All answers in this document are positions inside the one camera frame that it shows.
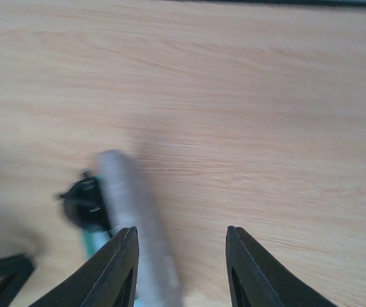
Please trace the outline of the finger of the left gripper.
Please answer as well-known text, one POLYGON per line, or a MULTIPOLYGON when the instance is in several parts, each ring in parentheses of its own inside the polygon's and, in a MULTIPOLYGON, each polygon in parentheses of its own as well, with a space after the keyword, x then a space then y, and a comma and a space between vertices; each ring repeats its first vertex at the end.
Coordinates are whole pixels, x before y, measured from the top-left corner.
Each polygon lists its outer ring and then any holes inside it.
POLYGON ((35 270, 30 256, 0 258, 0 307, 9 306, 35 270))

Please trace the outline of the grey glasses case green lining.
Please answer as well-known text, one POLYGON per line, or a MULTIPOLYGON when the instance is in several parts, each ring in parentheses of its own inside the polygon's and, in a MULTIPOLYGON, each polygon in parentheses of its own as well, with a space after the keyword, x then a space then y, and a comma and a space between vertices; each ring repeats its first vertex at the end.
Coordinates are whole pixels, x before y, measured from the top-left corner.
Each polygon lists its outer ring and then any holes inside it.
POLYGON ((88 232, 96 252, 123 228, 137 228, 139 261, 133 306, 182 306, 173 256, 163 234, 153 195, 132 157, 119 150, 98 154, 98 176, 111 234, 88 232))

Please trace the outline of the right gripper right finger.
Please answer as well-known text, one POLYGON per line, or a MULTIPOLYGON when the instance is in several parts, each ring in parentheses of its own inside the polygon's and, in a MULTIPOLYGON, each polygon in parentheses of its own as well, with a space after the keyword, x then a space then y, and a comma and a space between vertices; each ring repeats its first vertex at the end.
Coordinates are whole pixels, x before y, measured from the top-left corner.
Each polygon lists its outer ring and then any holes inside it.
POLYGON ((229 226, 225 257, 233 306, 329 306, 241 227, 229 226))

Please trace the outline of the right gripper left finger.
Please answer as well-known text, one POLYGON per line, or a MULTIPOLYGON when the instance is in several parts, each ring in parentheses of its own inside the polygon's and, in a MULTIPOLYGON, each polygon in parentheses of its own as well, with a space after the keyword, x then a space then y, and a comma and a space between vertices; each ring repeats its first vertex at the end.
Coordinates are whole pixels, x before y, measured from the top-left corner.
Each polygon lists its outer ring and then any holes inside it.
POLYGON ((123 228, 69 278, 33 306, 133 306, 137 284, 137 228, 123 228))

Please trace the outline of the dark aviator sunglasses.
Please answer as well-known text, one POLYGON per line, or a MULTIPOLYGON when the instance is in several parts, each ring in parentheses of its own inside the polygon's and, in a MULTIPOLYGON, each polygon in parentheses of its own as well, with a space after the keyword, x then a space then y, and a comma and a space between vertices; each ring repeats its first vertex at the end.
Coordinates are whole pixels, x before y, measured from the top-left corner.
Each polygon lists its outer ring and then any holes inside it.
POLYGON ((80 179, 66 192, 57 193, 55 199, 61 201, 64 215, 74 225, 89 232, 111 234, 101 187, 98 176, 84 169, 80 172, 80 179))

